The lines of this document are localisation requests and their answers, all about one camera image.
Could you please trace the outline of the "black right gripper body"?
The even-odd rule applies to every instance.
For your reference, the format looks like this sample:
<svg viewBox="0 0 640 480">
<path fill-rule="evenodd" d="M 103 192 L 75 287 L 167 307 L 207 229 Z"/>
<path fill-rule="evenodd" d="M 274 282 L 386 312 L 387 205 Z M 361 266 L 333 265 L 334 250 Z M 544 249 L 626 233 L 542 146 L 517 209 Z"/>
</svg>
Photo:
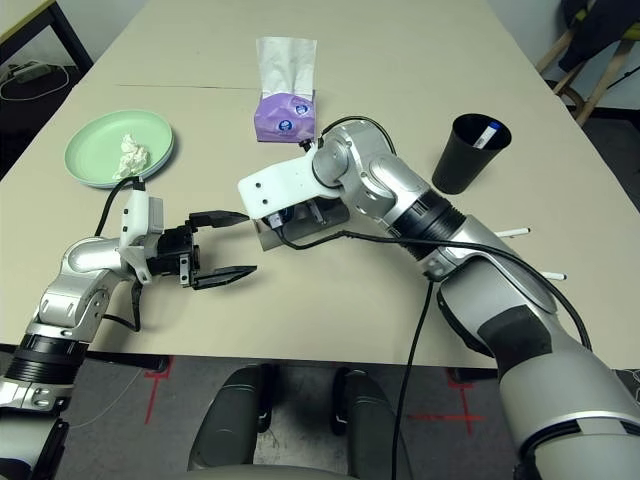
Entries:
<svg viewBox="0 0 640 480">
<path fill-rule="evenodd" d="M 326 224 L 326 218 L 323 210 L 315 199 L 309 199 L 297 204 L 295 207 L 295 215 L 298 221 L 305 221 L 318 225 Z"/>
</svg>

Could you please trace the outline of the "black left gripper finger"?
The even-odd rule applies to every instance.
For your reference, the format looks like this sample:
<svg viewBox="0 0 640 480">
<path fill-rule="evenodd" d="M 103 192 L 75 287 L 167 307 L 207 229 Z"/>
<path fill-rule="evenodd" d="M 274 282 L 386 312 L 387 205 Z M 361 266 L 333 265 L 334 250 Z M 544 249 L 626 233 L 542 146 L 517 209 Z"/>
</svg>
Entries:
<svg viewBox="0 0 640 480">
<path fill-rule="evenodd" d="M 256 270 L 256 265 L 230 266 L 215 269 L 208 274 L 196 274 L 191 280 L 191 288 L 203 290 L 228 285 L 250 275 Z"/>
<path fill-rule="evenodd" d="M 248 221 L 245 214 L 232 211 L 205 211 L 190 213 L 188 224 L 192 229 L 200 227 L 224 228 Z"/>
</svg>

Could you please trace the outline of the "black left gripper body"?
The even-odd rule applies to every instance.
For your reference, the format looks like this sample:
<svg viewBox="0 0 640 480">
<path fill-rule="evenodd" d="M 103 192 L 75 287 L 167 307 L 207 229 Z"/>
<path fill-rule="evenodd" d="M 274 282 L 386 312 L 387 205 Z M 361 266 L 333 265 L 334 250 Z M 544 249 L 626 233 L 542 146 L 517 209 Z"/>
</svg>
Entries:
<svg viewBox="0 0 640 480">
<path fill-rule="evenodd" d="M 198 231 L 190 224 L 167 229 L 157 243 L 156 255 L 147 260 L 152 276 L 177 276 L 183 287 L 195 287 L 200 270 L 200 249 L 194 242 Z"/>
</svg>

